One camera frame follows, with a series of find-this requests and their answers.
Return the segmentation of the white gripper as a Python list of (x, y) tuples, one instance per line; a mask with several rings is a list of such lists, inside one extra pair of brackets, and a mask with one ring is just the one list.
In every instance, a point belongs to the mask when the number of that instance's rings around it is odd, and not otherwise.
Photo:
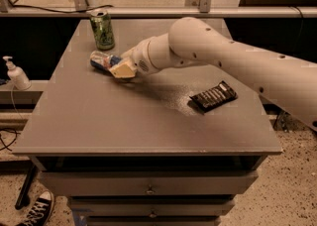
[(121, 54), (123, 60), (110, 68), (111, 74), (115, 78), (133, 78), (136, 73), (150, 75), (159, 72), (150, 60), (149, 46), (152, 39), (142, 40), (135, 47)]

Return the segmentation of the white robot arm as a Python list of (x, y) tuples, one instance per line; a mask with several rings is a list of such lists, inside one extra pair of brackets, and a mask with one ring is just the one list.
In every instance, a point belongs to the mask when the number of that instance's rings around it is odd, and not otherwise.
[(168, 32), (139, 42), (110, 68), (116, 78), (163, 69), (214, 65), (311, 129), (317, 124), (317, 64), (228, 39), (196, 18), (175, 21)]

